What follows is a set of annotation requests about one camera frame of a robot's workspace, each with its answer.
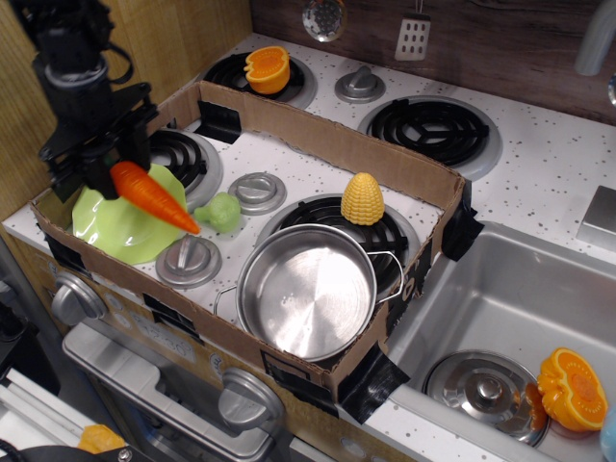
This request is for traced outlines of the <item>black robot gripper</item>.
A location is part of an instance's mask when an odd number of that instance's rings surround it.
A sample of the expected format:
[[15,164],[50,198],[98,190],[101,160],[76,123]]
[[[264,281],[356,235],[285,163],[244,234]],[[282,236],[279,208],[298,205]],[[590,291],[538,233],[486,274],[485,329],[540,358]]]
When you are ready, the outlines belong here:
[[147,126],[158,111],[148,83],[113,90],[104,72],[68,82],[45,66],[38,68],[38,79],[57,119],[39,158],[48,165],[52,189],[62,202],[83,185],[105,199],[118,199],[110,173],[118,162],[150,170]]

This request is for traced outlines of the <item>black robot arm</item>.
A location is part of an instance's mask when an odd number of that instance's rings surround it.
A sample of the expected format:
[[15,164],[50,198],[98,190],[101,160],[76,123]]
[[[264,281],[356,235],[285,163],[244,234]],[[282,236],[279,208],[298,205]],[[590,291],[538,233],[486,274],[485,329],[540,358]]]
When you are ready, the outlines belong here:
[[130,161],[150,167],[147,124],[157,115],[147,83],[130,85],[131,68],[109,75],[104,54],[130,55],[111,41],[109,8],[99,1],[12,1],[13,13],[37,54],[33,69],[57,119],[39,151],[52,189],[68,200],[81,186],[106,199],[119,194],[112,167]]

